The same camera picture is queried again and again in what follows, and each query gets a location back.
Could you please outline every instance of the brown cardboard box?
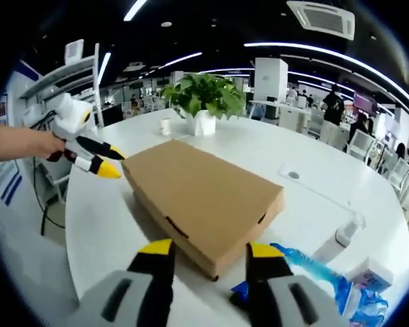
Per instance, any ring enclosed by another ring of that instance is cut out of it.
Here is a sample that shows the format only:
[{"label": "brown cardboard box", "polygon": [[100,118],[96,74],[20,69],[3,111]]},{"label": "brown cardboard box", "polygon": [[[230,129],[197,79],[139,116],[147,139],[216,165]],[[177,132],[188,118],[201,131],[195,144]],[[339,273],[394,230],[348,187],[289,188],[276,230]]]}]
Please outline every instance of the brown cardboard box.
[{"label": "brown cardboard box", "polygon": [[127,158],[123,168],[154,220],[212,278],[284,207],[282,187],[176,140]]}]

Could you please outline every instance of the cable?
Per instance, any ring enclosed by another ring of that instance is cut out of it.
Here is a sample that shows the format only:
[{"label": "cable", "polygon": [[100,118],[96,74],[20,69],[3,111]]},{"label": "cable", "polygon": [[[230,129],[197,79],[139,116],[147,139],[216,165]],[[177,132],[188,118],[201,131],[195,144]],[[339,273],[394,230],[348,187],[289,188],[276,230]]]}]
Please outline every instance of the cable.
[{"label": "cable", "polygon": [[[52,117],[52,116],[54,116],[54,115],[56,115],[56,112],[54,112],[54,111],[50,111],[43,119],[41,119],[38,123],[36,123],[34,126],[32,126],[31,128],[33,128],[33,127],[35,127],[35,126],[37,126],[37,130],[39,131],[40,129],[41,129],[41,126],[42,126],[42,124],[44,124],[46,121],[47,121],[47,119],[49,119],[50,117]],[[53,225],[55,225],[55,226],[57,226],[57,227],[59,227],[59,228],[62,228],[62,229],[65,229],[65,226],[62,226],[62,225],[59,225],[58,223],[55,223],[48,215],[47,215],[47,210],[48,210],[48,207],[47,207],[47,205],[46,205],[46,208],[45,209],[43,209],[42,208],[42,205],[41,205],[41,201],[40,201],[40,198],[39,198],[39,196],[38,196],[38,192],[37,192],[37,189],[36,189],[36,166],[35,166],[35,157],[33,157],[33,188],[34,188],[34,190],[35,190],[35,196],[36,196],[36,200],[37,200],[37,202],[38,202],[38,204],[40,205],[40,208],[41,208],[41,211],[42,211],[42,230],[41,230],[41,235],[43,235],[44,234],[44,220],[45,219],[47,219],[49,222],[51,222]]]}]

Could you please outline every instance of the ceiling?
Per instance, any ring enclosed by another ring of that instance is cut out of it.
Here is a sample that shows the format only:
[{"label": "ceiling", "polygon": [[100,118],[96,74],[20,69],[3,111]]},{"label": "ceiling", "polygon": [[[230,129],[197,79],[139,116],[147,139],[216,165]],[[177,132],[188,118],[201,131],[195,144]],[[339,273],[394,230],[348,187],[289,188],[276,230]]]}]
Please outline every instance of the ceiling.
[{"label": "ceiling", "polygon": [[[375,0],[364,1],[365,5],[356,0],[315,1],[354,13],[355,38],[348,41],[306,31],[283,0],[244,3],[239,0],[148,0],[131,22],[123,22],[134,2],[103,0],[95,5],[94,1],[75,0],[69,6],[59,5],[34,35],[23,59],[41,74],[46,74],[63,65],[67,43],[84,39],[84,56],[87,56],[93,53],[94,44],[99,42],[100,62],[105,52],[112,53],[102,81],[102,86],[106,86],[113,84],[118,77],[135,80],[153,66],[159,67],[196,52],[202,52],[202,55],[157,70],[149,77],[167,76],[173,70],[199,72],[253,67],[251,62],[256,57],[281,57],[291,71],[347,84],[370,93],[379,102],[391,103],[386,92],[352,74],[356,72],[385,88],[409,107],[409,101],[384,80],[343,59],[296,48],[244,47],[250,42],[292,42],[334,50],[375,67],[409,93],[409,5],[400,8],[387,1]],[[171,22],[172,26],[162,27],[163,22]],[[123,70],[133,62],[143,62],[146,67],[124,73]],[[294,80],[294,76],[290,75],[289,79]]]}]

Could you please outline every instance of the green plant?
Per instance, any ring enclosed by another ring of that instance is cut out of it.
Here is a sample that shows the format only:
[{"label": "green plant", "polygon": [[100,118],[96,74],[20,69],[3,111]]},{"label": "green plant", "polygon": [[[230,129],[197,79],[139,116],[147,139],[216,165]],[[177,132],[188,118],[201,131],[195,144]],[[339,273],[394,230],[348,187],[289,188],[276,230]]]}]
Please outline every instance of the green plant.
[{"label": "green plant", "polygon": [[208,110],[218,119],[224,114],[229,119],[240,116],[245,107],[244,93],[236,88],[231,79],[209,74],[187,75],[176,85],[168,85],[162,95],[182,118],[185,117],[181,108],[193,117],[200,110]]}]

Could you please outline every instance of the white flower pot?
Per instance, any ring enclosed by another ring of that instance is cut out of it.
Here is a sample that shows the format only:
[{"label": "white flower pot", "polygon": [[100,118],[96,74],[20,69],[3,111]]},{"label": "white flower pot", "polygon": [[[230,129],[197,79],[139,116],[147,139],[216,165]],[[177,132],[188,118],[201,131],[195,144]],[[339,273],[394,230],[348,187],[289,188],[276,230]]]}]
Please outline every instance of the white flower pot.
[{"label": "white flower pot", "polygon": [[200,110],[195,117],[191,114],[185,113],[186,123],[189,133],[194,136],[206,136],[215,134],[217,119],[211,116],[209,111]]}]

